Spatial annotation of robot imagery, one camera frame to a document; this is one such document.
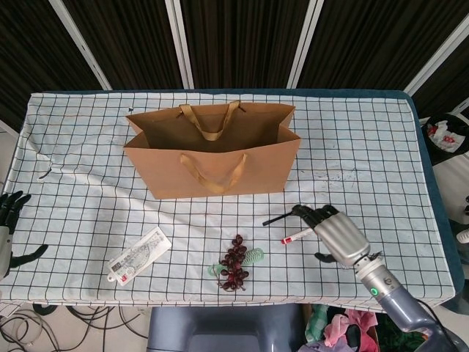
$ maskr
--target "marker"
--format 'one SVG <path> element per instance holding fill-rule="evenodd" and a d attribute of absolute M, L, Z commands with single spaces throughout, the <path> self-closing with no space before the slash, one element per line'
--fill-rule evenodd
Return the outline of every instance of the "marker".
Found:
<path fill-rule="evenodd" d="M 307 235 L 310 235 L 312 233 L 314 233 L 313 229 L 306 229 L 306 230 L 303 230 L 299 233 L 295 233 L 294 235 L 291 235 L 289 237 L 284 238 L 283 240 L 281 240 L 281 242 L 283 244 L 288 244 L 290 242 L 299 240 L 300 238 L 303 238 L 303 237 L 305 237 Z"/>

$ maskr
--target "table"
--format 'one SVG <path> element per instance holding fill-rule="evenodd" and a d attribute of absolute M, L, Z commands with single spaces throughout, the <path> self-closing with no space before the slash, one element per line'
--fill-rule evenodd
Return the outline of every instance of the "table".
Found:
<path fill-rule="evenodd" d="M 285 192 L 154 199 L 122 146 L 125 115 L 181 103 L 231 100 L 296 106 L 290 128 L 303 140 Z M 363 230 L 372 251 L 417 298 L 439 304 L 461 279 L 447 219 L 428 173 L 411 99 L 402 92 L 314 89 L 37 93 L 28 105 L 5 191 L 32 200 L 13 237 L 16 255 L 50 245 L 0 282 L 4 303 L 220 305 L 322 302 L 377 309 L 351 269 L 317 261 L 314 236 L 288 246 L 300 219 L 262 222 L 299 202 L 332 203 Z M 106 263 L 159 225 L 172 249 L 125 287 Z M 207 267 L 240 233 L 265 259 L 248 268 L 246 291 L 218 289 Z"/>

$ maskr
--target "robotic hand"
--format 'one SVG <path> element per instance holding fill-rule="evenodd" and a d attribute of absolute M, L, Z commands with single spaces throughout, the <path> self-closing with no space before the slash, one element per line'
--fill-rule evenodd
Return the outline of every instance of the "robotic hand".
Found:
<path fill-rule="evenodd" d="M 429 337 L 417 351 L 469 351 L 458 336 L 430 316 L 379 258 L 369 256 L 370 243 L 348 216 L 332 205 L 316 210 L 296 205 L 290 213 L 266 221 L 264 225 L 289 215 L 301 217 L 337 262 L 353 266 L 355 275 L 402 331 L 419 331 Z"/>
<path fill-rule="evenodd" d="M 44 254 L 47 244 L 40 246 L 34 253 L 13 257 L 12 239 L 21 209 L 31 199 L 19 191 L 14 194 L 3 194 L 0 197 L 0 280 L 10 273 L 11 268 L 32 262 Z"/>

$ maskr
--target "paper bag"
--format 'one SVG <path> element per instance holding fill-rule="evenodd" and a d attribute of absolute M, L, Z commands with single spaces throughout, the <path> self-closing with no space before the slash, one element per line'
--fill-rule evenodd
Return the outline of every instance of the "paper bag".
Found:
<path fill-rule="evenodd" d="M 155 198 L 281 192 L 300 146 L 294 106 L 189 106 L 127 116 L 124 146 Z"/>

